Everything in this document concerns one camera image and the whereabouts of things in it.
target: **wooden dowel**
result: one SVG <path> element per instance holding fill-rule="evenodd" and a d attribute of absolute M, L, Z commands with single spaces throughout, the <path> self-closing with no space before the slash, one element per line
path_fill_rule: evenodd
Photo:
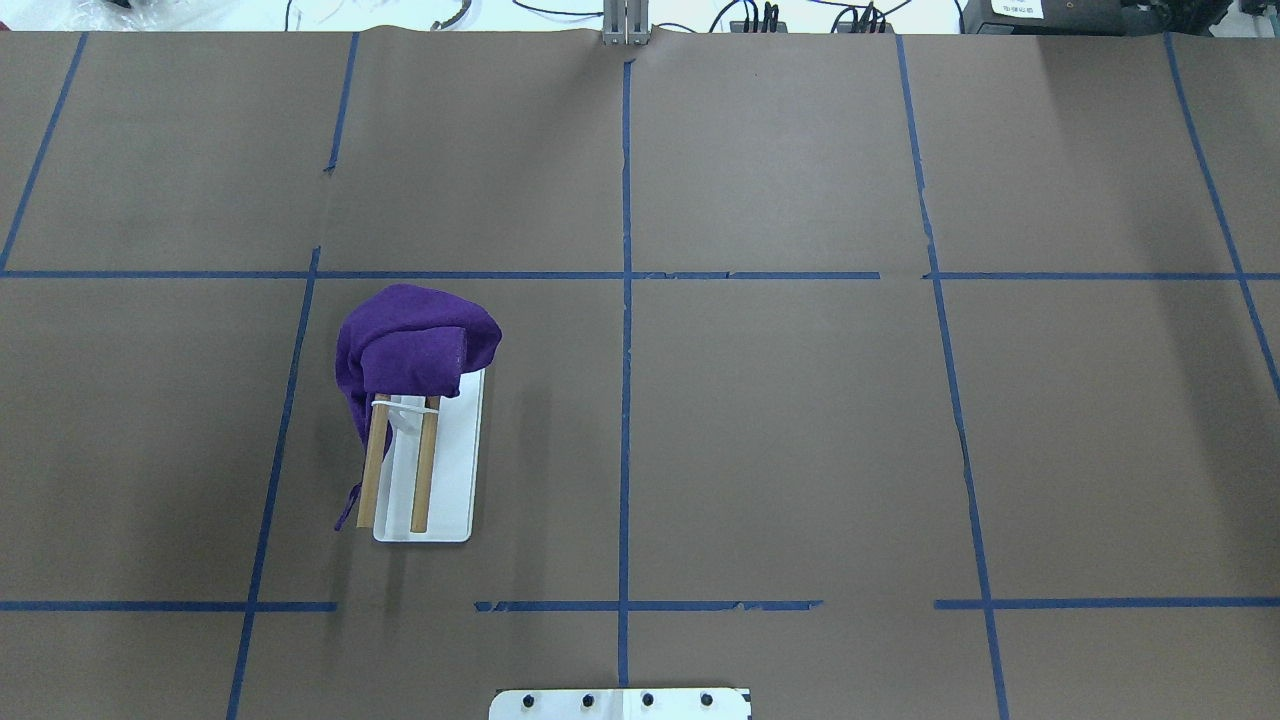
<path fill-rule="evenodd" d="M 428 397 L 426 406 L 439 410 L 440 398 Z M 431 471 L 435 469 L 435 430 L 439 427 L 439 418 L 435 413 L 422 415 L 422 445 L 417 448 L 417 484 L 413 486 L 413 515 L 410 518 L 408 525 L 411 533 L 426 532 L 426 516 L 431 502 Z"/>
<path fill-rule="evenodd" d="M 374 400 L 388 401 L 389 395 L 375 395 Z M 387 406 L 374 405 L 369 420 L 369 448 L 365 451 L 365 479 L 360 486 L 360 511 L 356 514 L 357 528 L 374 527 L 374 511 L 378 507 L 378 479 L 383 474 L 383 454 L 387 452 Z"/>

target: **sticker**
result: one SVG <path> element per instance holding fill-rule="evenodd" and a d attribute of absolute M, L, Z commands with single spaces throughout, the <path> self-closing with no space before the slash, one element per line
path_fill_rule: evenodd
<path fill-rule="evenodd" d="M 991 0 L 991 9 L 998 15 L 1011 18 L 1044 19 L 1044 6 L 1041 0 Z"/>

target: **blue grid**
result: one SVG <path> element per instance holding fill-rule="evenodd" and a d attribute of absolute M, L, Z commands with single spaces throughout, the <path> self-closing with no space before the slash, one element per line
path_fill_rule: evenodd
<path fill-rule="evenodd" d="M 15 209 L 3 250 L 0 250 L 0 278 L 5 279 L 301 279 L 306 281 L 302 307 L 294 337 L 289 377 L 285 386 L 280 424 L 276 437 L 271 473 L 266 488 L 259 542 L 255 551 L 253 570 L 244 602 L 202 602 L 202 601 L 0 601 L 0 612 L 236 612 L 243 615 L 241 643 L 233 673 L 232 689 L 228 700 L 227 717 L 233 720 L 238 712 L 239 696 L 243 687 L 248 652 L 252 642 L 253 620 L 257 614 L 275 612 L 334 612 L 334 602 L 261 602 L 259 592 L 265 565 L 266 548 L 270 538 L 276 491 L 283 466 L 284 443 L 297 387 L 298 363 L 310 316 L 311 300 L 316 282 L 321 279 L 550 279 L 550 281 L 618 281 L 623 295 L 622 323 L 622 414 L 620 447 L 620 507 L 618 507 L 618 598 L 612 601 L 497 601 L 475 602 L 480 614 L 495 612 L 609 612 L 618 621 L 618 683 L 628 684 L 628 616 L 632 612 L 722 612 L 722 611 L 765 611 L 765 612 L 804 612 L 822 605 L 820 600 L 724 600 L 724 601 L 636 601 L 630 592 L 630 410 L 631 410 L 631 328 L 632 328 L 632 283 L 636 281 L 878 281 L 876 272 L 646 272 L 635 270 L 631 259 L 631 77 L 632 61 L 622 68 L 622 272 L 389 272 L 389 270 L 320 270 L 320 249 L 315 249 L 307 270 L 9 270 L 6 268 L 13 246 L 18 238 L 27 204 L 36 190 L 45 155 L 54 138 L 58 120 L 65 106 L 68 95 L 81 64 L 87 33 L 82 33 L 72 56 L 58 101 L 49 124 L 41 138 L 40 147 L 32 163 L 26 186 Z M 964 281 L 1012 281 L 1012 282 L 1066 282 L 1066 281 L 1140 281 L 1140 282 L 1235 282 L 1249 311 L 1249 318 L 1257 336 L 1258 347 L 1266 361 L 1274 388 L 1280 397 L 1280 373 L 1258 318 L 1249 288 L 1251 282 L 1280 281 L 1280 273 L 1248 273 L 1240 261 L 1235 241 L 1231 236 L 1226 214 L 1213 182 L 1208 161 L 1201 146 L 1196 123 L 1187 102 L 1178 59 L 1171 36 L 1165 36 L 1165 49 L 1170 73 L 1178 100 L 1187 123 L 1192 149 L 1204 177 L 1220 229 L 1231 256 L 1231 273 L 1066 273 L 1066 272 L 1023 272 L 1023 273 L 974 273 L 943 272 L 940 266 L 933 225 L 925 202 L 925 177 L 920 145 L 911 100 L 910 79 L 908 77 L 906 54 L 902 38 L 895 38 L 897 46 L 899 70 L 910 137 L 913 165 L 919 195 L 920 219 L 928 240 L 929 273 L 923 279 L 933 287 L 934 305 L 941 332 L 941 346 L 947 373 L 952 415 L 959 436 L 963 475 L 968 493 L 970 533 L 974 561 L 979 582 L 979 598 L 946 598 L 934 601 L 940 611 L 982 611 L 986 621 L 988 652 L 992 665 L 993 689 L 1001 720 L 1010 716 L 1004 683 L 1004 670 L 1000 659 L 1000 642 L 996 626 L 996 611 L 1027 610 L 1093 610 L 1093 609 L 1181 609 L 1181 607 L 1280 607 L 1280 597 L 1082 597 L 1082 598 L 997 598 L 992 596 L 987 571 L 986 551 L 982 537 L 980 512 L 974 483 L 974 470 L 969 457 L 969 442 L 964 423 L 960 396 L 960 382 L 956 374 L 951 331 L 943 286 L 946 282 Z M 352 33 L 346 73 L 334 126 L 333 145 L 329 163 L 323 168 L 333 173 L 338 167 L 343 126 L 352 78 L 355 74 L 360 33 Z"/>

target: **white mounting plate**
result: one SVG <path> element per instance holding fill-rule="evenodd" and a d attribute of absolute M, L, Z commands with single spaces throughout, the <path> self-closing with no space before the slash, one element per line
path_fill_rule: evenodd
<path fill-rule="evenodd" d="M 378 480 L 374 539 L 380 542 L 465 542 L 471 537 L 480 454 L 480 407 L 484 370 L 462 375 L 457 397 L 440 398 L 431 470 L 431 500 L 426 532 L 408 529 L 417 482 L 417 448 L 422 441 L 422 414 L 390 407 L 392 446 Z M 393 395 L 392 402 L 425 407 L 426 398 Z"/>
<path fill-rule="evenodd" d="M 652 705 L 644 703 L 646 694 Z M 703 705 L 704 694 L 710 705 Z M 489 720 L 750 720 L 750 698 L 751 691 L 735 688 L 504 691 L 489 703 Z"/>

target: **purple towel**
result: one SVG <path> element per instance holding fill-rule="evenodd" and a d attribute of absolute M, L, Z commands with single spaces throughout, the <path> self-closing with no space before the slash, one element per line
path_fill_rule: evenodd
<path fill-rule="evenodd" d="M 334 374 L 362 443 L 376 393 L 458 396 L 458 379 L 493 363 L 498 323 L 475 302 L 393 284 L 356 307 L 338 333 Z"/>

